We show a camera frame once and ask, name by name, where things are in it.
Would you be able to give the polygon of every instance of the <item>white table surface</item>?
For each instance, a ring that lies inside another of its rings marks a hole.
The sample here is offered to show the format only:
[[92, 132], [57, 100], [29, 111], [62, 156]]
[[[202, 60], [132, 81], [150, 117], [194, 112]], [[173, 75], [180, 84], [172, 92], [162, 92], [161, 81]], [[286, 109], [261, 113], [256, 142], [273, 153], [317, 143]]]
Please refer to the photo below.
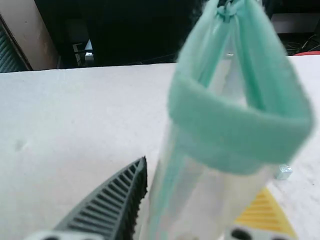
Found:
[[[320, 117], [320, 57], [291, 58]], [[53, 228], [116, 171], [146, 155], [152, 179], [174, 64], [0, 74], [0, 236]], [[298, 236], [320, 236], [320, 130], [269, 189]]]

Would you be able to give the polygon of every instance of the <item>mint green fabric strap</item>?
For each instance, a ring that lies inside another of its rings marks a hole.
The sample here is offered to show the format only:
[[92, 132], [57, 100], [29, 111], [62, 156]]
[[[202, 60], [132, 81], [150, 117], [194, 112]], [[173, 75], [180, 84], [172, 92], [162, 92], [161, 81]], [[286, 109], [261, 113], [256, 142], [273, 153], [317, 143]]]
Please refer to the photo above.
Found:
[[[249, 174], [263, 163], [287, 163], [311, 131], [312, 114], [262, 8], [254, 0], [235, 4], [236, 13], [225, 22], [217, 1], [208, 2], [180, 53], [168, 111], [180, 129], [177, 146], [196, 161]], [[240, 63], [248, 108], [207, 89], [228, 36]]]

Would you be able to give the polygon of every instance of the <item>clear plastic bag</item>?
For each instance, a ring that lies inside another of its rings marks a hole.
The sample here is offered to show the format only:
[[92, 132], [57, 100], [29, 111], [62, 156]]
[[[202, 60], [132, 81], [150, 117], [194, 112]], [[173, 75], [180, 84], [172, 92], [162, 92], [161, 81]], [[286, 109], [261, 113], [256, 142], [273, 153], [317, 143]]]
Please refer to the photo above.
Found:
[[311, 131], [262, 7], [217, 4], [207, 3], [179, 55], [140, 240], [217, 239]]

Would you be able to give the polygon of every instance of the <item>beige wall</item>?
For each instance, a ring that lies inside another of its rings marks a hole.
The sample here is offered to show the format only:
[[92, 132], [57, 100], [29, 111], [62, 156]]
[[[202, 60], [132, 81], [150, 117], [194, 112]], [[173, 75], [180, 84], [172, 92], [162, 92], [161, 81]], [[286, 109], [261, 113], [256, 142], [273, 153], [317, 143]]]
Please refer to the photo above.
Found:
[[34, 0], [0, 0], [0, 15], [33, 70], [57, 68], [57, 50]]

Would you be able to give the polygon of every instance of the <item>yellow striped object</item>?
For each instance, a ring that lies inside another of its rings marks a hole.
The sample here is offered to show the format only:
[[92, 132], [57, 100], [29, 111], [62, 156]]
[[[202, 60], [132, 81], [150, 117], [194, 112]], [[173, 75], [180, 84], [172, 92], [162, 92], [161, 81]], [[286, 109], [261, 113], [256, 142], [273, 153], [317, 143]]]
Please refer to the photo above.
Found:
[[284, 212], [267, 188], [256, 196], [251, 205], [235, 220], [235, 223], [297, 238]]

